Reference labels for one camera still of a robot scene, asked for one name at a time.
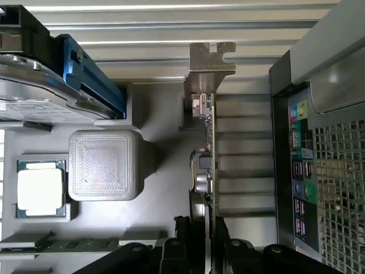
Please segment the grey plastic parts rack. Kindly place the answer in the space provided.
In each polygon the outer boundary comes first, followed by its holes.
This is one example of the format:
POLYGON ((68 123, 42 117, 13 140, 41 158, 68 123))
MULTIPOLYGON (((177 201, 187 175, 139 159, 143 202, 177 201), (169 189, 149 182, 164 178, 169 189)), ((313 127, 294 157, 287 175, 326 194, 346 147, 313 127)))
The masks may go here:
MULTIPOLYGON (((16 232, 53 231, 57 237, 124 237, 141 240, 171 237, 174 217, 189 214, 192 184, 189 156, 204 145, 200 126, 180 127, 181 83, 138 84, 143 106, 144 139, 157 146, 159 169, 145 181, 144 191, 129 202, 81 202, 68 223, 22 224, 15 219, 16 160, 30 154, 65 154, 70 135, 80 126, 46 131, 6 131, 2 236, 16 232)), ((217 133, 219 205, 233 238, 262 248, 277 242, 273 142, 269 84, 264 80, 228 81, 218 90, 217 133)))

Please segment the green RAM stick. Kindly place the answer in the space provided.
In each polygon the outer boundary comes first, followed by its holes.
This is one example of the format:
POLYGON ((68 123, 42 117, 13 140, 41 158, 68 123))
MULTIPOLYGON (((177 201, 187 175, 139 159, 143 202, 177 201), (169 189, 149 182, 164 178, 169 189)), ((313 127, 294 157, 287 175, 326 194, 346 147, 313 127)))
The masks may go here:
POLYGON ((0 249, 0 255, 44 254, 44 253, 82 253, 82 252, 112 252, 119 248, 118 238, 81 238, 81 239, 51 239, 35 248, 5 248, 0 249))

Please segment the grey square printed block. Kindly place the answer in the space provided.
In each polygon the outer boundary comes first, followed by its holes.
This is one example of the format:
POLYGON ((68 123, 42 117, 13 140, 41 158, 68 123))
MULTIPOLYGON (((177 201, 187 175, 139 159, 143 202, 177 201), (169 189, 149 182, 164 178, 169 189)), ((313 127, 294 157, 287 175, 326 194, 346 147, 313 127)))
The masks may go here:
POLYGON ((79 202, 135 199, 144 189, 143 149, 137 131, 75 131, 69 138, 69 196, 79 202))

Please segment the grey open PC case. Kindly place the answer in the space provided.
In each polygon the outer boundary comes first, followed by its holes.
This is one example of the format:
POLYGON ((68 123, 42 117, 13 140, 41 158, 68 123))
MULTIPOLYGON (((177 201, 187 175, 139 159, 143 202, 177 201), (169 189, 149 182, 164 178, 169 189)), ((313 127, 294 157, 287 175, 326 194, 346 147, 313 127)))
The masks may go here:
POLYGON ((365 274, 365 0, 340 0, 269 70, 285 274, 365 274))

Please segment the silver hard disk drive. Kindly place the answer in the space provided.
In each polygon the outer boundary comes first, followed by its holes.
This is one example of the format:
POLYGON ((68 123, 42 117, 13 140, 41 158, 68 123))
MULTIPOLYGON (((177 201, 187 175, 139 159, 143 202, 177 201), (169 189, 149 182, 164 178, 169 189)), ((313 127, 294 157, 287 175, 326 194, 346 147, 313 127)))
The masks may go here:
POLYGON ((38 61, 0 54, 0 120, 88 124, 102 119, 96 110, 78 105, 83 99, 38 61))

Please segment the blue disk caddy rail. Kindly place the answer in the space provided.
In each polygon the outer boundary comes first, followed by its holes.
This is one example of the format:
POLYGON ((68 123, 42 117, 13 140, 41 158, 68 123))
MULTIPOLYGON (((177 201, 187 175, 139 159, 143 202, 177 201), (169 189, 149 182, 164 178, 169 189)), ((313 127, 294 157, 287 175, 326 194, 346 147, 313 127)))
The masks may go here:
POLYGON ((77 91, 110 108, 120 119, 127 117, 127 88, 119 87, 69 34, 58 35, 63 41, 63 80, 77 91))

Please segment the black plastic disk frame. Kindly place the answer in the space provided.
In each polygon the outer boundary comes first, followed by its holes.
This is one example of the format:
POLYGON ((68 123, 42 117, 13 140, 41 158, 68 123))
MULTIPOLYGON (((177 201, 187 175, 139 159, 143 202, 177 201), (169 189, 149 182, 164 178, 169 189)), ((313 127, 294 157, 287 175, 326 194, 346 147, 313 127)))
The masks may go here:
POLYGON ((47 59, 59 49, 59 39, 24 6, 0 5, 0 53, 47 59))

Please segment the CPU chip, silver lid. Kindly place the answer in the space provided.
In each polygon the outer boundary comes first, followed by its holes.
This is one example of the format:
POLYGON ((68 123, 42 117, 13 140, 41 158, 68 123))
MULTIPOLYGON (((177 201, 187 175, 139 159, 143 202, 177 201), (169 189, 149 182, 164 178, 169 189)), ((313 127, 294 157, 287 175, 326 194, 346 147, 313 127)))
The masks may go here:
POLYGON ((16 217, 67 216, 65 160, 18 160, 16 217))

